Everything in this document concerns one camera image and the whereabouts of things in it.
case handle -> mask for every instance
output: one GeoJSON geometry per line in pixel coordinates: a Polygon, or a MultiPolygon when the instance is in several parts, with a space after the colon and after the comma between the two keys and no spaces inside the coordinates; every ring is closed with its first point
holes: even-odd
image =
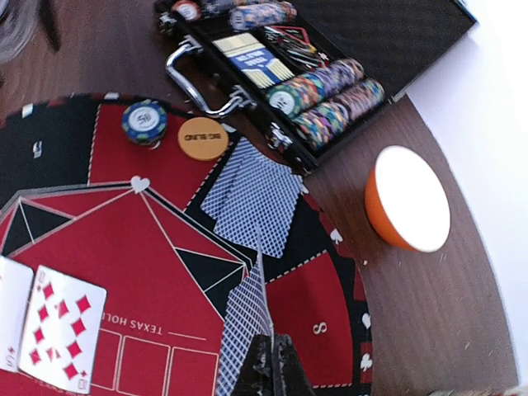
{"type": "Polygon", "coordinates": [[[211,110],[209,108],[201,93],[175,68],[175,63],[183,56],[187,54],[199,54],[202,51],[201,46],[192,41],[192,38],[187,36],[186,40],[180,43],[180,47],[168,57],[165,69],[174,82],[178,84],[178,87],[180,87],[192,99],[196,106],[210,118],[224,118],[238,108],[243,108],[245,106],[255,107],[257,104],[249,97],[242,87],[235,85],[233,92],[229,95],[229,101],[223,105],[222,108],[218,110],[211,110]]]}

poker mat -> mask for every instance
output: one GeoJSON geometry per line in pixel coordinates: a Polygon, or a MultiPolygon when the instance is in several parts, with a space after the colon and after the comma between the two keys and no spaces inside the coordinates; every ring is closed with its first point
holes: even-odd
{"type": "MultiPolygon", "coordinates": [[[[143,99],[67,97],[0,122],[0,249],[107,289],[92,395],[211,395],[228,293],[257,254],[215,235],[200,204],[241,135],[229,128],[221,158],[193,160],[177,142],[193,115],[161,101],[161,145],[138,146],[121,120],[143,99]]],[[[316,394],[370,394],[361,277],[305,188],[284,255],[264,256],[264,271],[275,332],[292,336],[316,394]]],[[[0,371],[0,394],[61,393],[0,371]]]]}

white background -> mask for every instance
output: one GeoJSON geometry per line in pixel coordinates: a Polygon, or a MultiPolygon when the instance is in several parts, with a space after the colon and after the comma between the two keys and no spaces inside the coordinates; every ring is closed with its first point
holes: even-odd
{"type": "Polygon", "coordinates": [[[473,213],[528,383],[528,2],[468,8],[480,26],[408,93],[473,213]]]}

wooden table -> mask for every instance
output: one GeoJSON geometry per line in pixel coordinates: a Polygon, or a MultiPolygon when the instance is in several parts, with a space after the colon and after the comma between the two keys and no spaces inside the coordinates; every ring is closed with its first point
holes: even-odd
{"type": "MultiPolygon", "coordinates": [[[[164,44],[157,36],[152,1],[56,6],[63,47],[53,54],[45,35],[37,31],[17,59],[0,65],[6,77],[0,118],[26,103],[71,92],[134,93],[183,103],[184,96],[164,71],[165,59],[177,44],[164,44]]],[[[224,100],[210,81],[188,74],[211,101],[224,100]]],[[[264,147],[244,118],[228,122],[264,147]]],[[[449,164],[407,97],[306,184],[361,263],[375,343],[375,394],[426,395],[435,389],[516,384],[510,334],[479,233],[449,164]],[[367,221],[367,176],[377,154],[390,144],[421,154],[444,185],[453,224],[440,252],[392,248],[367,221]]]]}

black case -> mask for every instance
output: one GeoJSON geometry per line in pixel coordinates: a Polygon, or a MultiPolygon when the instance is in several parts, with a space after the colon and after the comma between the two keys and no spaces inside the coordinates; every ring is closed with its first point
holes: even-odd
{"type": "Polygon", "coordinates": [[[235,34],[229,15],[188,22],[177,12],[173,35],[182,39],[167,61],[167,72],[204,110],[199,92],[182,82],[175,63],[184,54],[196,54],[204,71],[217,74],[221,87],[231,95],[231,106],[210,112],[222,118],[243,107],[252,123],[266,136],[270,147],[281,152],[293,169],[312,172],[331,157],[384,109],[401,98],[407,86],[436,62],[476,23],[465,7],[454,0],[290,0],[298,10],[295,25],[304,27],[310,40],[334,59],[354,58],[365,73],[385,90],[385,102],[345,132],[314,152],[297,135],[295,125],[280,110],[269,106],[265,92],[242,73],[212,43],[235,34]]]}

